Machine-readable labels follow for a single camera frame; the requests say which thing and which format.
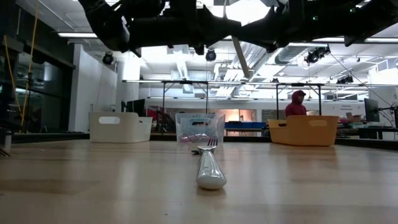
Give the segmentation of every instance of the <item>fork tines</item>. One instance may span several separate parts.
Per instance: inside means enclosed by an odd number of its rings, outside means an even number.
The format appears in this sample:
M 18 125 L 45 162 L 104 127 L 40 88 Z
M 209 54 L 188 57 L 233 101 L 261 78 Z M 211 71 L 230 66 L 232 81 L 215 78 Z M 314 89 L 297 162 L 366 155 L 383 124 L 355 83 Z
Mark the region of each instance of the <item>fork tines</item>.
M 218 145 L 218 138 L 210 138 L 207 144 L 208 146 L 217 146 Z

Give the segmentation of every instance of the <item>computer monitor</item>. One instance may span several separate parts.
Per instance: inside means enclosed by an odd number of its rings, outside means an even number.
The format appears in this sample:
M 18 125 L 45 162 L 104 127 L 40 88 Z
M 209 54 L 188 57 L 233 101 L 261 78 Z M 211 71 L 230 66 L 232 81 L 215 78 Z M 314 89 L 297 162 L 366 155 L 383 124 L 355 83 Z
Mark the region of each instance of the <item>computer monitor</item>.
M 380 122 L 379 102 L 365 99 L 365 112 L 367 122 Z
M 137 113 L 138 116 L 145 116 L 145 99 L 128 101 L 126 106 L 126 112 Z

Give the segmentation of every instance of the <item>pole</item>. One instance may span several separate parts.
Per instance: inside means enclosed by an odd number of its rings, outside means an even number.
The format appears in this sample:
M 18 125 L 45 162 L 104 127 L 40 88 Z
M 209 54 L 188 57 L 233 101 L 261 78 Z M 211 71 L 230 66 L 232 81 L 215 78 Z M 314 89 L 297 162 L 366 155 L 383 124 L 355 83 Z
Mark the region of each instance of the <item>pole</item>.
M 29 106 L 30 106 L 30 88 L 33 85 L 33 81 L 32 81 L 32 73 L 30 72 L 29 74 L 27 74 L 27 82 L 28 82 L 28 95 L 27 95 L 27 106 L 26 106 L 26 114 L 25 117 L 26 118 L 30 118 L 29 116 Z M 27 133 L 27 122 L 25 122 L 24 126 L 24 131 L 25 134 Z
M 279 119 L 279 92 L 278 92 L 279 84 L 276 84 L 276 119 Z
M 394 118 L 396 121 L 396 128 L 398 128 L 398 108 L 394 107 Z
M 321 85 L 318 85 L 319 115 L 322 115 Z
M 206 114 L 208 113 L 209 104 L 209 83 L 206 84 Z
M 165 98 L 165 94 L 166 94 L 166 82 L 163 82 L 163 105 L 162 105 L 162 125 L 161 125 L 161 129 L 160 129 L 160 133 L 162 133 L 163 135 L 163 128 L 164 128 L 164 98 Z

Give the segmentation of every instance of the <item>hood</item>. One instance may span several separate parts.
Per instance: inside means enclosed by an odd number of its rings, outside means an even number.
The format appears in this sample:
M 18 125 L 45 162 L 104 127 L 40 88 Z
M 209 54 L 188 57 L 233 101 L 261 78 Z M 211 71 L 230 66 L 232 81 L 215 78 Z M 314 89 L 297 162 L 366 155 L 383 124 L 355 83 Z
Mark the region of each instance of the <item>hood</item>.
M 305 93 L 304 93 L 302 90 L 295 91 L 295 92 L 292 94 L 292 103 L 301 104 L 301 103 L 299 102 L 299 96 L 305 96 Z

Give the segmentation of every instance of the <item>person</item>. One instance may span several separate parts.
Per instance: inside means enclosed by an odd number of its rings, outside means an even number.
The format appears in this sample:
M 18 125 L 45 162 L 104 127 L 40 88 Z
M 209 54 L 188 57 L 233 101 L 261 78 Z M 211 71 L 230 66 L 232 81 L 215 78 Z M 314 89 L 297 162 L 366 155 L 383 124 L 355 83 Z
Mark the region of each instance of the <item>person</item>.
M 292 102 L 285 109 L 286 118 L 292 115 L 307 115 L 307 109 L 302 104 L 304 96 L 305 93 L 302 90 L 293 93 Z

